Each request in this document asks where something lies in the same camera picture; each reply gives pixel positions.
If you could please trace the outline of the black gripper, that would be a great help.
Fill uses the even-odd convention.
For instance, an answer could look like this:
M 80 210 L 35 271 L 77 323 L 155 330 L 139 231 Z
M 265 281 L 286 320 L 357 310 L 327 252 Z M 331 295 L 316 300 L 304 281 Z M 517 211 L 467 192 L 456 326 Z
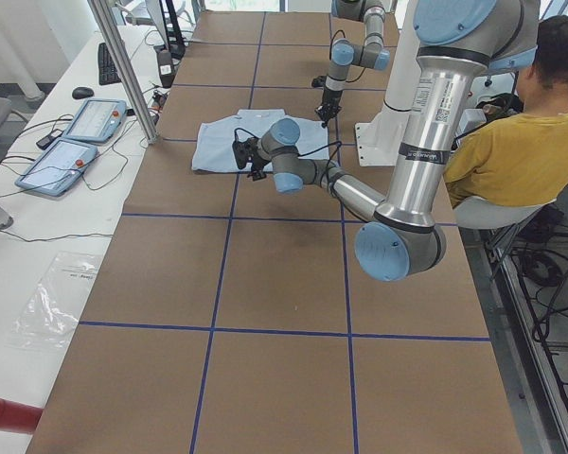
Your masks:
M 268 161 L 259 155 L 258 142 L 258 138 L 252 137 L 243 142 L 235 139 L 232 143 L 232 150 L 238 169 L 244 170 L 248 164 L 251 164 L 251 169 L 247 177 L 251 178 L 253 181 L 266 178 L 264 167 L 268 165 Z
M 331 76 L 319 76 L 311 82 L 312 88 L 322 88 L 321 104 L 315 109 L 321 119 L 321 127 L 326 128 L 330 118 L 341 111 L 340 100 L 345 88 L 345 78 L 334 79 Z

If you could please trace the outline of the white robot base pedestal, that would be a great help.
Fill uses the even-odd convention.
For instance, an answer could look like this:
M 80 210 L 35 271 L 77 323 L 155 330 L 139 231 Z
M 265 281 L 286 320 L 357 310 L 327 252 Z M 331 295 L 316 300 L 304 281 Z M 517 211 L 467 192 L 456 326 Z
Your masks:
M 370 123 L 357 123 L 356 142 L 361 166 L 394 166 L 412 108 L 420 67 L 419 40 L 413 28 L 418 0 L 410 0 L 383 99 L 382 110 Z

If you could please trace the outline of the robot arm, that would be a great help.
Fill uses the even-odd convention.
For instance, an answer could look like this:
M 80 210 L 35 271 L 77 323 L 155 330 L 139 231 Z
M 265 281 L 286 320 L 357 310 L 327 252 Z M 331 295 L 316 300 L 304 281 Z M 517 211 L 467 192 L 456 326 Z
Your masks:
M 387 67 L 390 53 L 384 46 L 384 23 L 391 7 L 391 2 L 384 4 L 378 0 L 331 2 L 331 15 L 363 23 L 365 37 L 362 44 L 354 44 L 347 38 L 332 40 L 328 72 L 312 81 L 313 88 L 323 88 L 321 103 L 315 109 L 323 128 L 341 111 L 340 101 L 351 66 L 379 71 Z
M 235 141 L 236 164 L 254 180 L 271 166 L 281 193 L 316 184 L 363 221 L 355 255 L 365 273 L 398 281 L 434 267 L 446 239 L 432 216 L 470 86 L 483 75 L 512 72 L 535 57 L 536 1 L 421 1 L 412 29 L 420 76 L 392 181 L 381 194 L 331 159 L 312 160 L 296 144 L 298 124 L 276 121 L 259 137 Z

